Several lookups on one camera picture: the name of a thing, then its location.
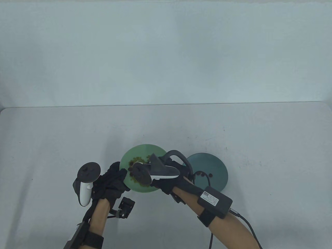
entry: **hand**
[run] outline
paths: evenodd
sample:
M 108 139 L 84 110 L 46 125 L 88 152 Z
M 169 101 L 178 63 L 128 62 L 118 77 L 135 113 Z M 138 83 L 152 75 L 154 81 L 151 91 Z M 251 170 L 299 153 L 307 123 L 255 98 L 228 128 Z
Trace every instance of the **hand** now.
M 176 161 L 168 158 L 166 162 L 164 162 L 167 166 L 172 166 L 177 168 L 180 171 L 180 175 L 177 178 L 172 179 L 160 179 L 153 180 L 151 186 L 161 189 L 165 194 L 169 195 L 172 193 L 173 188 L 177 185 L 177 183 L 183 180 L 183 177 L 189 177 L 189 168 L 187 166 L 181 165 Z
M 123 192 L 130 189 L 124 184 L 127 170 L 119 170 L 120 162 L 113 163 L 105 174 L 93 182 L 92 199 L 107 199 L 111 206 L 116 199 L 120 198 Z

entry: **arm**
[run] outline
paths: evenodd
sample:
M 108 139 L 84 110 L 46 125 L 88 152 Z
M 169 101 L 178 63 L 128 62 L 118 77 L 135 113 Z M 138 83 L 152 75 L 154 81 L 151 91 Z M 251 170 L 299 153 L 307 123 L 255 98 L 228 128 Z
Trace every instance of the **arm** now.
M 201 215 L 204 208 L 197 203 L 197 196 L 178 187 L 173 188 L 173 193 L 180 197 L 198 216 Z M 215 217 L 208 228 L 228 249 L 259 249 L 249 230 L 230 213 L 224 219 Z
M 107 216 L 108 216 L 110 209 L 111 209 L 111 206 L 107 199 L 100 199 L 98 201 L 96 209 L 93 212 L 92 217 L 89 222 L 89 224 L 90 224 L 89 231 L 90 232 L 93 232 L 100 236 L 103 235 Z M 85 246 L 80 246 L 79 249 L 94 249 L 94 248 L 85 245 Z

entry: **black bracket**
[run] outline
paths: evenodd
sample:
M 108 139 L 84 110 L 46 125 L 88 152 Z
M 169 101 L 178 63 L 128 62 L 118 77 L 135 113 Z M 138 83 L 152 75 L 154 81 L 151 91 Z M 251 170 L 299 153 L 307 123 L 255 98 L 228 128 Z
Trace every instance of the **black bracket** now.
M 128 218 L 130 212 L 132 211 L 133 207 L 135 205 L 135 202 L 127 197 L 123 197 L 122 201 L 119 205 L 119 210 L 110 210 L 110 214 L 112 216 L 108 216 L 107 218 L 121 218 L 126 219 Z

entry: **green plate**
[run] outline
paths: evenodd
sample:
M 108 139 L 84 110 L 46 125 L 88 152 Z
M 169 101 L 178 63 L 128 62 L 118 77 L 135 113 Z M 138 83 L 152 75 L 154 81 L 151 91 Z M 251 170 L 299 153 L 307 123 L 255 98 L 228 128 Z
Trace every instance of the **green plate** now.
M 128 170 L 128 168 L 135 162 L 147 162 L 149 156 L 153 153 L 156 156 L 163 156 L 166 154 L 166 151 L 153 144 L 141 144 L 135 146 L 128 150 L 122 157 L 120 162 L 120 169 Z M 133 177 L 129 175 L 129 172 L 127 172 L 127 175 L 124 179 L 124 184 L 131 190 L 140 193 L 148 193 L 157 190 L 155 187 L 143 186 L 139 184 Z
M 197 153 L 188 157 L 193 172 L 200 170 L 210 177 L 211 187 L 221 192 L 228 182 L 228 172 L 225 164 L 216 156 L 209 153 Z M 206 176 L 196 175 L 195 185 L 201 189 L 208 186 Z

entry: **sticker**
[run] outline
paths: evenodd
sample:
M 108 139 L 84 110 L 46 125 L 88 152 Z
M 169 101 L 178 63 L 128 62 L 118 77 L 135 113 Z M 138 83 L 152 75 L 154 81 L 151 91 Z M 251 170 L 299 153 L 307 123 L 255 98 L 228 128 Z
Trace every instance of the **sticker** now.
M 206 191 L 204 191 L 203 194 L 201 194 L 201 198 L 213 206 L 216 206 L 219 201 L 218 198 L 214 197 L 213 195 L 209 194 Z

